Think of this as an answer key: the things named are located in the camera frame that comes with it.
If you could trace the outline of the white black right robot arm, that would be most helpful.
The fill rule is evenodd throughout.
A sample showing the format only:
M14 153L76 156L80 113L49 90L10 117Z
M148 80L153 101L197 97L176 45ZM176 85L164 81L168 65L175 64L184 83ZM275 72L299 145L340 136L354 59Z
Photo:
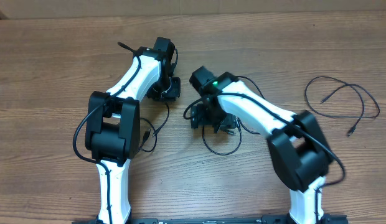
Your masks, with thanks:
M291 223L323 223L321 187L333 161L316 118L308 111L281 109L252 92L229 72L215 77L205 67L189 79L201 100L191 105L191 126L211 125L215 132L252 125L268 145L273 168L290 190Z

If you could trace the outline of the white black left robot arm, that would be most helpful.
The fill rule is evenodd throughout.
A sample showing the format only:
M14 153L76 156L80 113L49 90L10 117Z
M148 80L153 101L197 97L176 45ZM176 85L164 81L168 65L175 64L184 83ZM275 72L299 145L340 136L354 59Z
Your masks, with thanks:
M132 51L133 63L106 92L94 91L88 101L85 147L92 154L100 178L101 207L95 223L129 223L129 165L142 149L140 102L144 97L163 103L175 101L181 80L174 76L177 49L158 37L152 48Z

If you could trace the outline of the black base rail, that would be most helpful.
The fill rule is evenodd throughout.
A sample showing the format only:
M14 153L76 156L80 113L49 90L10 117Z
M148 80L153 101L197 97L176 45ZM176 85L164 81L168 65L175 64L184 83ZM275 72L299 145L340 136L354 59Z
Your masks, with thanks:
M85 222L72 222L73 224L99 224L103 223L97 218ZM264 215L260 218L215 218L215 219L172 219L158 220L156 218L132 218L126 223L131 224L292 224L295 223L289 215ZM322 224L348 224L346 215L325 214L319 221Z

